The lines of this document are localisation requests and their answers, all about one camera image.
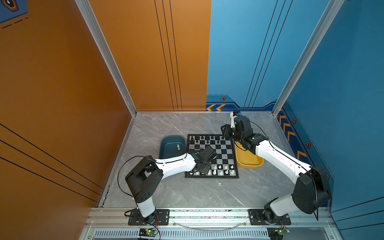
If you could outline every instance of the yellow chevron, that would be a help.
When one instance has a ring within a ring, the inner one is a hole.
[[[212,111],[212,110],[211,110],[211,107],[213,107],[213,106],[215,106],[215,105],[216,105],[216,104],[212,104],[211,106],[209,106],[209,107],[207,108],[207,110],[208,110],[208,111]]]
[[[220,108],[224,107],[225,104],[221,105],[220,107],[216,108],[217,111],[221,111]]]
[[[282,118],[286,118],[286,116],[283,116],[283,115],[280,116],[280,125],[281,125],[281,119]]]
[[[297,151],[297,160],[300,160],[300,155],[307,157],[307,155],[305,153]]]
[[[284,123],[283,126],[284,126],[283,132],[285,133],[285,127],[290,127],[291,125],[289,125],[289,123]]]
[[[294,135],[294,136],[296,136],[296,134],[295,134],[294,132],[290,132],[290,131],[288,131],[288,137],[287,137],[287,138],[288,138],[288,142],[289,142],[289,136],[290,136],[290,135]]]

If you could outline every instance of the yellow plastic bin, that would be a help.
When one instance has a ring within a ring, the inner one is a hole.
[[[263,165],[264,159],[262,157],[254,155],[250,151],[244,151],[245,149],[239,142],[235,142],[235,144],[242,149],[240,150],[235,146],[236,162],[239,167],[255,169]]]

